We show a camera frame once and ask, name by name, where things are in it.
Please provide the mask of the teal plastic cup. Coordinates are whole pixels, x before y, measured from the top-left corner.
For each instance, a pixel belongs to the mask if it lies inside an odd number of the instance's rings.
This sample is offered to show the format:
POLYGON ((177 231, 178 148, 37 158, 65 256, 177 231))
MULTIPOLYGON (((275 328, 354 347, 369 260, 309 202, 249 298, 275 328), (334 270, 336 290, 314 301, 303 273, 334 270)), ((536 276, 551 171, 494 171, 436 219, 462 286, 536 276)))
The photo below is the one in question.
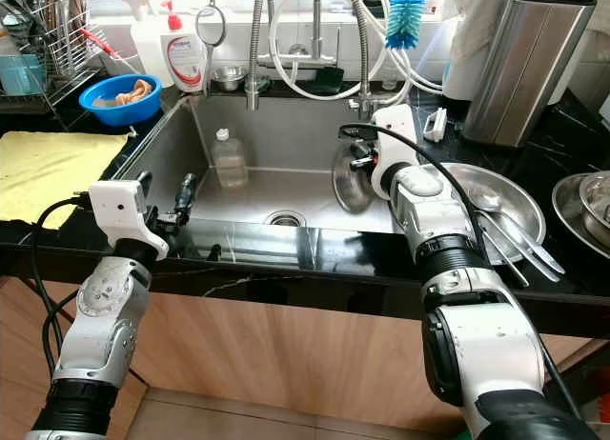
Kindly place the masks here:
POLYGON ((0 82, 6 96, 40 95, 47 86, 47 72, 36 55, 3 55, 0 82))

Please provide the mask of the round sink drain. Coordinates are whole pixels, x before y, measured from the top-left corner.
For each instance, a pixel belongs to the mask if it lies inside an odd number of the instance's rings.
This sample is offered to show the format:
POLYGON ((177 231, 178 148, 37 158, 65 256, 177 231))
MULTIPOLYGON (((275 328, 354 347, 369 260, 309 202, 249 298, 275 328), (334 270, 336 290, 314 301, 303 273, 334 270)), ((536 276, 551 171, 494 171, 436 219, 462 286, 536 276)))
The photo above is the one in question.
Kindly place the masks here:
POLYGON ((305 227, 308 221, 306 221, 305 215, 297 210, 274 210, 267 215, 263 223, 275 226, 305 227))

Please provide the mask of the blue bottle brush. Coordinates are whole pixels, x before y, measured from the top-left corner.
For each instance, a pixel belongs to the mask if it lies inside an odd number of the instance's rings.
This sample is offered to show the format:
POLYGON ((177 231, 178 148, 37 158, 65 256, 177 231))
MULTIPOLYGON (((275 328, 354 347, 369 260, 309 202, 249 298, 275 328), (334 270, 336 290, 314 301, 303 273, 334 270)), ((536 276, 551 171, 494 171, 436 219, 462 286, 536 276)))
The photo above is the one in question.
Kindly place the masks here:
POLYGON ((388 0, 385 8, 388 9, 385 49, 409 50, 417 47, 426 0, 388 0))

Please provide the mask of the small steel bowl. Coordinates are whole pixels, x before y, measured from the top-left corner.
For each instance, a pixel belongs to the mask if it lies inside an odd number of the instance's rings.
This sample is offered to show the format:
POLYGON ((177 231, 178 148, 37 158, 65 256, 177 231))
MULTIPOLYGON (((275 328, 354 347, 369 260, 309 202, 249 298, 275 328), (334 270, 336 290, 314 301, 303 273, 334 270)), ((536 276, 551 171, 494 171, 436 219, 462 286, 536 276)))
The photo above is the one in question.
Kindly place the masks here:
POLYGON ((350 145, 363 145, 365 141, 345 140, 336 149, 333 160, 332 183, 335 199, 345 212, 357 214, 369 209, 377 199, 377 193, 372 188, 371 175, 365 170, 350 170, 348 153, 350 145))

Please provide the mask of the red handled utensil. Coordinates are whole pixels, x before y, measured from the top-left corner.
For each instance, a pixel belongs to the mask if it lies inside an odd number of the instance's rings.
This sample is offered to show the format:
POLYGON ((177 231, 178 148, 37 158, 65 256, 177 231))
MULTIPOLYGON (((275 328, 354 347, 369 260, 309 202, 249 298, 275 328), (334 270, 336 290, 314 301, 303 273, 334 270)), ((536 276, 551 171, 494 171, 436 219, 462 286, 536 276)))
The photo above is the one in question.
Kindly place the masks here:
POLYGON ((101 49, 101 51, 105 52, 106 56, 110 57, 111 60, 116 60, 116 61, 122 60, 123 57, 121 55, 118 55, 118 53, 116 51, 114 51, 113 47, 110 47, 110 44, 108 43, 108 41, 101 39, 99 35, 95 34, 95 32, 88 30, 88 28, 80 28, 79 31, 80 31, 80 34, 82 34, 84 36, 84 38, 88 39, 93 44, 95 44, 99 49, 101 49))

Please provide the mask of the white soap bottle red pump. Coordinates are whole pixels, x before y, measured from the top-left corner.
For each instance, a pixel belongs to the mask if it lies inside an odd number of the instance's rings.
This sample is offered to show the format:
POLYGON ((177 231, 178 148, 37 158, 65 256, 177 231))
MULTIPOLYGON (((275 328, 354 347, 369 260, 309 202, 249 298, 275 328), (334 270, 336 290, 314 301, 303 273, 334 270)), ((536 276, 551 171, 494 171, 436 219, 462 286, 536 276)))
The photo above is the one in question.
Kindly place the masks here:
POLYGON ((199 35, 187 28, 174 12, 172 0, 164 0, 161 5, 165 10, 166 29, 161 32, 160 52, 167 70, 180 91, 201 92, 205 88, 206 53, 199 35))

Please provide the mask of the small steel cup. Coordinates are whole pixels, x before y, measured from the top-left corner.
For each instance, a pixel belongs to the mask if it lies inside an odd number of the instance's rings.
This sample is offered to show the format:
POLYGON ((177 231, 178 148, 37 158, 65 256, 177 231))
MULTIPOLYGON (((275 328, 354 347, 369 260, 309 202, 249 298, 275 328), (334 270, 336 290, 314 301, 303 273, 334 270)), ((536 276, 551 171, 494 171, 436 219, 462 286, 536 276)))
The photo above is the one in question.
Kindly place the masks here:
POLYGON ((213 71, 213 86, 216 90, 239 91, 243 89, 248 71, 243 66, 219 66, 213 71))

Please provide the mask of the dark green sponge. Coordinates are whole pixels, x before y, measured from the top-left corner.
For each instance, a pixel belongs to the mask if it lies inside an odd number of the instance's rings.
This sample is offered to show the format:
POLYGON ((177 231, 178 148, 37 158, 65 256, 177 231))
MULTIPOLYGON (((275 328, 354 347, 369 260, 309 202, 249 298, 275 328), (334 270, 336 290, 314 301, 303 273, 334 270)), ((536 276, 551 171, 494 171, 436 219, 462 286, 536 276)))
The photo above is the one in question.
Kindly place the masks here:
POLYGON ((323 67, 316 70, 315 78, 310 83, 311 92, 318 93, 341 93, 344 91, 345 70, 339 67, 323 67))

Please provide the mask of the small steel tap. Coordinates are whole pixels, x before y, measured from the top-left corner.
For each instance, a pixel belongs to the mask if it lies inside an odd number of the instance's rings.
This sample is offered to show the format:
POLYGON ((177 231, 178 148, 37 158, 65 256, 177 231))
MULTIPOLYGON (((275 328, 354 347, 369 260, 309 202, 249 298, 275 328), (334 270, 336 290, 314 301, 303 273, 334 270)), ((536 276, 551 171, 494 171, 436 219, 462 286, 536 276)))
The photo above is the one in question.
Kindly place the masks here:
POLYGON ((350 109, 356 113, 355 121, 371 122, 372 114, 376 110, 389 108, 389 106, 399 105, 402 97, 396 93, 355 93, 347 100, 350 109))

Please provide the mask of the steel spoon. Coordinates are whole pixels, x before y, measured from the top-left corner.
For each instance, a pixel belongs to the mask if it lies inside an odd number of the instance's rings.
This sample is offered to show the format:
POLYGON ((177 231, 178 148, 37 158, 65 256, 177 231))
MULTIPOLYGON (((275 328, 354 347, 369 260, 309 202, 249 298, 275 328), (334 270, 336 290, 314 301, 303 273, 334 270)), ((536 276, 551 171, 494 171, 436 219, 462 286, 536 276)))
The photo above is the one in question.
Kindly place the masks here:
POLYGON ((519 221, 516 221, 515 215, 505 212, 504 201, 502 201, 500 195, 497 193, 483 193, 483 195, 474 200, 474 204, 481 210, 484 210, 484 212, 495 213, 507 219, 507 222, 510 223, 510 230, 523 238, 524 244, 527 245, 528 252, 530 253, 527 254, 526 250, 523 249, 518 249, 518 252, 522 253, 528 261, 533 263, 540 273, 548 276, 553 282, 558 282, 559 275, 565 274, 565 270, 559 265, 559 262, 541 244, 538 244, 530 234, 527 234, 519 221))
POLYGON ((521 252, 519 250, 515 252, 509 250, 513 245, 511 245, 511 241, 507 238, 505 231, 502 231, 491 215, 483 212, 483 210, 479 211, 477 219, 480 222, 480 227, 484 230, 485 239, 493 246, 502 265, 509 267, 524 289, 530 288, 530 280, 519 270, 518 266, 515 266, 513 256, 514 254, 521 256, 521 252))

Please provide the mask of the stainless steel sink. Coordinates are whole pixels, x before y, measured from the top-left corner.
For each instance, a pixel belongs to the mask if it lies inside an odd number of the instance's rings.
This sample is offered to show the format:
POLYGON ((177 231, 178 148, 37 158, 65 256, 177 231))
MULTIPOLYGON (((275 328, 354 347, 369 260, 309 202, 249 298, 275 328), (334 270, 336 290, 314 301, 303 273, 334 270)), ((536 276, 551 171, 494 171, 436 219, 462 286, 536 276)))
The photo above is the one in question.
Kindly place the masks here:
POLYGON ((243 96, 183 97, 170 105, 119 162, 114 179, 152 176, 150 204, 171 207, 187 174, 199 178, 192 222, 271 224, 289 217, 320 230, 398 232, 387 201, 374 197, 369 208, 349 213, 333 191, 332 168, 344 139, 340 124, 356 113, 344 102, 261 99, 248 110, 243 96), (243 144, 248 183, 223 188, 211 161, 216 132, 229 130, 243 144))

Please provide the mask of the stainless steel knife block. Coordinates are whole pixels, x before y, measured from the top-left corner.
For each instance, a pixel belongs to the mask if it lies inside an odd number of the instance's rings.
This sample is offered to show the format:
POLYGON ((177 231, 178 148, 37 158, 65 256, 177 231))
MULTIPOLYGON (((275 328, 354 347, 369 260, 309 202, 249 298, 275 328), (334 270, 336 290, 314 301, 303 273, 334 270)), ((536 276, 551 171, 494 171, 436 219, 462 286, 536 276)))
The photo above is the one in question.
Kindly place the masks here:
POLYGON ((463 123, 463 139, 519 148, 571 78, 598 0, 499 0, 488 60, 463 123))

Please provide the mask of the steel spring faucet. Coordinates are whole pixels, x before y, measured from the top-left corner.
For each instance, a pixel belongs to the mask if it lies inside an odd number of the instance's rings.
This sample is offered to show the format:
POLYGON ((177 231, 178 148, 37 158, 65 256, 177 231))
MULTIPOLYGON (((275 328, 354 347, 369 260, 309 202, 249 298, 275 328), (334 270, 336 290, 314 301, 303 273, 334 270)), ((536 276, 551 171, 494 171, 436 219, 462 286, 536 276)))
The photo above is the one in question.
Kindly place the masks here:
POLYGON ((247 78, 245 78, 244 91, 247 93, 247 110, 258 110, 260 106, 260 66, 258 54, 260 53, 260 33, 263 25, 263 9, 266 0, 254 0, 252 5, 252 21, 250 21, 250 40, 247 55, 247 78))

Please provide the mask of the large steel plate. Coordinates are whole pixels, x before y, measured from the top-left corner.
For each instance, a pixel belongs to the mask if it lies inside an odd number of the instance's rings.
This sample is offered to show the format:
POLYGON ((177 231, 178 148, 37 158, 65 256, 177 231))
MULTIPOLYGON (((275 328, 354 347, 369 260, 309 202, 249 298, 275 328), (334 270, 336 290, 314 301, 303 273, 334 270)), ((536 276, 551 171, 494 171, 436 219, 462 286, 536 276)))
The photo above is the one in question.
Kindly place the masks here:
MULTIPOLYGON (((462 185, 463 190, 467 192, 470 199, 474 201, 477 197, 483 195, 483 193, 497 193, 502 199, 502 209, 507 213, 515 215, 516 221, 524 227, 527 234, 530 234, 538 244, 543 243, 546 236, 546 224, 543 215, 543 210, 533 201, 532 197, 528 195, 523 188, 520 188, 518 184, 511 182, 511 180, 502 175, 497 174, 496 171, 488 169, 481 169, 479 166, 469 165, 469 163, 455 163, 445 162, 445 169, 449 173, 453 174, 453 177, 462 185)), ((526 249, 527 245, 524 244, 523 238, 515 234, 510 230, 510 223, 507 219, 491 213, 492 217, 496 218, 498 227, 502 231, 505 231, 507 238, 510 239, 512 248, 509 250, 515 252, 517 249, 526 249)), ((475 219, 476 223, 480 227, 478 221, 478 212, 472 213, 472 218, 475 219)), ((489 263, 494 266, 501 266, 502 263, 499 261, 498 255, 494 251, 493 246, 487 239, 485 239, 485 256, 487 256, 489 263)), ((523 260, 523 256, 513 256, 515 263, 523 260)))

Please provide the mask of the wooden base cabinet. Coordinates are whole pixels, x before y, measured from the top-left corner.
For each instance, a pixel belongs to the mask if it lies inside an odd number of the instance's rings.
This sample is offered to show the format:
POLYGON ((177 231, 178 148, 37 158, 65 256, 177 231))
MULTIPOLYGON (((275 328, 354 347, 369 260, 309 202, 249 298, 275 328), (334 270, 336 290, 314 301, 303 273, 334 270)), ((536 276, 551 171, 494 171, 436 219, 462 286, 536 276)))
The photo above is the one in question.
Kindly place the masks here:
POLYGON ((371 426, 450 434, 424 379, 421 292, 286 273, 158 274, 108 436, 141 398, 186 392, 371 426))

